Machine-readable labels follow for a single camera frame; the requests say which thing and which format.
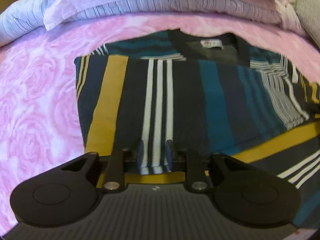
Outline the striped knit sweater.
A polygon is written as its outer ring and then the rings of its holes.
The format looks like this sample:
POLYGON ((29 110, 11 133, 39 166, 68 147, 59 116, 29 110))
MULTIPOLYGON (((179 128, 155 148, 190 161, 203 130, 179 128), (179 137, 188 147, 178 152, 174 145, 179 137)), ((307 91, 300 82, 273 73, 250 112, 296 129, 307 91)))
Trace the striped knit sweater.
POLYGON ((141 174, 168 171, 168 140, 234 155, 319 120, 319 83, 233 33, 160 31, 74 63, 85 150, 109 155, 142 142, 141 174))

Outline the pink rose bedspread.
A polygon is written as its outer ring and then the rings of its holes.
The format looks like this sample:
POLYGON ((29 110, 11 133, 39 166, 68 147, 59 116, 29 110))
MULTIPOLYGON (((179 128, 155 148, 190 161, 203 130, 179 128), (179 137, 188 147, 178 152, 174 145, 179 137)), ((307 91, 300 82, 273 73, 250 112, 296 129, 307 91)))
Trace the pink rose bedspread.
POLYGON ((227 15, 127 14, 37 28, 1 48, 1 234, 16 225, 9 198, 20 182, 83 154, 74 59, 167 29, 201 37, 234 33, 286 55, 308 80, 319 80, 319 50, 309 40, 227 15))

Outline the lilac striped duvet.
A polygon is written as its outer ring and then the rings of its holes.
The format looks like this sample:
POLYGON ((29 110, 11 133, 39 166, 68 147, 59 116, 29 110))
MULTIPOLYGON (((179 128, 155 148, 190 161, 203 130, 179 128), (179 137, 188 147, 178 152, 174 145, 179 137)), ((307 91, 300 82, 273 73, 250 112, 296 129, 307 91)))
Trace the lilac striped duvet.
POLYGON ((118 0, 99 3, 93 7, 83 7, 71 16, 63 16, 65 3, 57 6, 58 15, 46 17, 45 12, 56 0, 19 0, 1 13, 1 46, 19 37, 48 25, 57 26, 62 22, 72 22, 104 16, 139 12, 219 12, 267 24, 276 24, 304 34, 304 30, 291 5, 277 5, 274 9, 241 0, 118 0))

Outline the grey checked pillow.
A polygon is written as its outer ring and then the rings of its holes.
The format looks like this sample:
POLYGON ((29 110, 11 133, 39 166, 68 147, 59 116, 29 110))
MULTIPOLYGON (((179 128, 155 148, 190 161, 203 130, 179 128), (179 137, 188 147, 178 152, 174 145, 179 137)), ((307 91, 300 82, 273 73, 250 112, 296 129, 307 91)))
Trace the grey checked pillow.
POLYGON ((319 0, 296 0, 295 12, 308 35, 319 47, 319 0))

